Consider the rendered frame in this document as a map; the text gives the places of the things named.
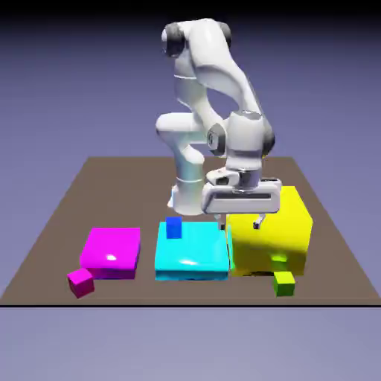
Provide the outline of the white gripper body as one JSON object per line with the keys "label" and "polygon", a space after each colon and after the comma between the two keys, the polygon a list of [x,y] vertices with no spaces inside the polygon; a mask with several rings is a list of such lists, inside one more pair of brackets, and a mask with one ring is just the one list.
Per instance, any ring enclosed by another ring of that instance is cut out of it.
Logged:
{"label": "white gripper body", "polygon": [[280,179],[261,179],[256,188],[206,184],[202,189],[205,214],[273,214],[280,209]]}

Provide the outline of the small blue cube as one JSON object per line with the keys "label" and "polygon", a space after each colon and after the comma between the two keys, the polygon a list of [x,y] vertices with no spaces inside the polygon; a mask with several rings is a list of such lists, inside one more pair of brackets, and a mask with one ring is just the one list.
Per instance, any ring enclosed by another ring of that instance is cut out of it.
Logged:
{"label": "small blue cube", "polygon": [[165,221],[167,239],[182,238],[182,218],[180,216],[167,217]]}

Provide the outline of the small green cube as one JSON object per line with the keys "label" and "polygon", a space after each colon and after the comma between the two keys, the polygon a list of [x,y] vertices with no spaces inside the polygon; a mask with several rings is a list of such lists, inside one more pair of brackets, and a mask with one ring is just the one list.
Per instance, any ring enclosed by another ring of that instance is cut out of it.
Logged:
{"label": "small green cube", "polygon": [[273,287],[276,297],[293,296],[295,279],[290,271],[274,272]]}

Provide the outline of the small magenta cube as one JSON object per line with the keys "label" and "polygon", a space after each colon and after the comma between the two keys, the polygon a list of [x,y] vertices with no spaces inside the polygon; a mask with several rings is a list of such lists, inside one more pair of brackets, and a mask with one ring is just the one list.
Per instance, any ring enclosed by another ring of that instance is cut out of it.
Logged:
{"label": "small magenta cube", "polygon": [[70,290],[77,298],[82,298],[94,292],[95,284],[92,274],[84,268],[77,269],[67,274]]}

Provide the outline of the large yellow box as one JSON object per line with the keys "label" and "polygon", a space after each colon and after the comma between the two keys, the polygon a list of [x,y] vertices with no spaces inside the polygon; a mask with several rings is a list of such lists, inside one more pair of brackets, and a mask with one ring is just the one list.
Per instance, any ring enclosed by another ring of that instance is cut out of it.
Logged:
{"label": "large yellow box", "polygon": [[259,229],[255,229],[258,217],[257,214],[227,216],[231,274],[289,271],[303,275],[313,219],[296,187],[282,187],[280,210],[267,214]]}

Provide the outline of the large cyan box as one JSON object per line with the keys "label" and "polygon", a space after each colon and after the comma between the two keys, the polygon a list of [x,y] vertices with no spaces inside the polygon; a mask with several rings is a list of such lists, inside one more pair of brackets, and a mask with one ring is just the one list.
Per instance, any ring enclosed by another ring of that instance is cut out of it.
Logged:
{"label": "large cyan box", "polygon": [[180,238],[168,238],[166,223],[159,223],[157,281],[225,281],[229,269],[225,232],[217,222],[185,221]]}

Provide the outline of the large magenta box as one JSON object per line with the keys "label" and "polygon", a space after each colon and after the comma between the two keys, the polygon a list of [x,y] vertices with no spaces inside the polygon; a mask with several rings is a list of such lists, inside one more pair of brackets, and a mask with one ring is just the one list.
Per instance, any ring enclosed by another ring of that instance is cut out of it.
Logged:
{"label": "large magenta box", "polygon": [[140,228],[93,227],[80,253],[80,267],[94,279],[134,279],[140,248]]}

